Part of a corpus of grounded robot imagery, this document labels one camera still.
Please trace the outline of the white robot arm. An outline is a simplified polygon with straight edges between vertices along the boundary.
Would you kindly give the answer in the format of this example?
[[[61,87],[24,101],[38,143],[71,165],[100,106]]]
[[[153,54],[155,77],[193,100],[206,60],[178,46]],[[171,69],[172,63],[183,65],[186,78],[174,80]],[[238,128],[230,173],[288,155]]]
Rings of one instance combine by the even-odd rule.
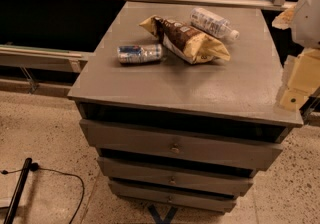
[[[272,22],[278,29],[291,29],[294,43],[303,47],[297,56],[288,56],[278,104],[298,111],[320,87],[320,0],[298,0]]]

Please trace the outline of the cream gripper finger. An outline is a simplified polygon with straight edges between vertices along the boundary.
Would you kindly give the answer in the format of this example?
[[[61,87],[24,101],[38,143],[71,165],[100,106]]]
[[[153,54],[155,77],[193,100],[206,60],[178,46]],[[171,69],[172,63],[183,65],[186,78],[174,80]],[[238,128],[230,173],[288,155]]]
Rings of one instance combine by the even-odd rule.
[[[293,20],[295,8],[288,8],[281,12],[272,21],[272,26],[277,29],[285,30],[289,29]]]
[[[279,92],[279,105],[289,111],[298,111],[308,100],[308,94],[303,91],[284,87]]]

